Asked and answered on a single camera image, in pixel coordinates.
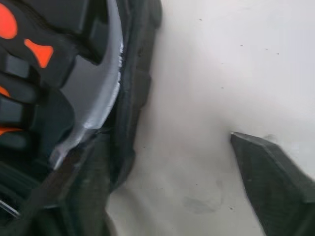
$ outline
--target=orange plastic part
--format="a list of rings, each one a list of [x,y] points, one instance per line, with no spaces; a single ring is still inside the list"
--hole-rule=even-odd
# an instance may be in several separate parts
[[[0,3],[0,37],[12,39],[18,33],[18,25],[13,13]]]
[[[0,135],[6,133],[6,132],[12,132],[12,131],[21,131],[21,129],[18,128],[8,128],[8,127],[0,127]]]
[[[54,48],[52,46],[38,45],[29,39],[25,39],[24,44],[34,53],[39,66],[41,68],[46,68],[54,53]]]
[[[5,88],[3,88],[3,87],[1,87],[1,86],[0,86],[0,93],[1,93],[2,95],[4,95],[4,96],[10,97],[9,92],[8,92]]]

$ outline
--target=white surface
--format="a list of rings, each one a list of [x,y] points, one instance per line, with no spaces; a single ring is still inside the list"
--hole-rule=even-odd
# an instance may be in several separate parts
[[[315,177],[315,2],[164,0],[137,162],[110,201],[119,236],[261,236],[231,131]]]

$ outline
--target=white wall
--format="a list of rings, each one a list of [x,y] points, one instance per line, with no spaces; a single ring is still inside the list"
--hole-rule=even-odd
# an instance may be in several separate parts
[[[315,178],[315,2],[163,0],[119,236],[260,236],[231,131],[267,137]]]

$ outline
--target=orange and black machine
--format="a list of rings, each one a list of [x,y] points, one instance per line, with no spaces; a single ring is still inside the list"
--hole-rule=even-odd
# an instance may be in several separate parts
[[[0,0],[1,236],[110,235],[160,23],[159,0]]]

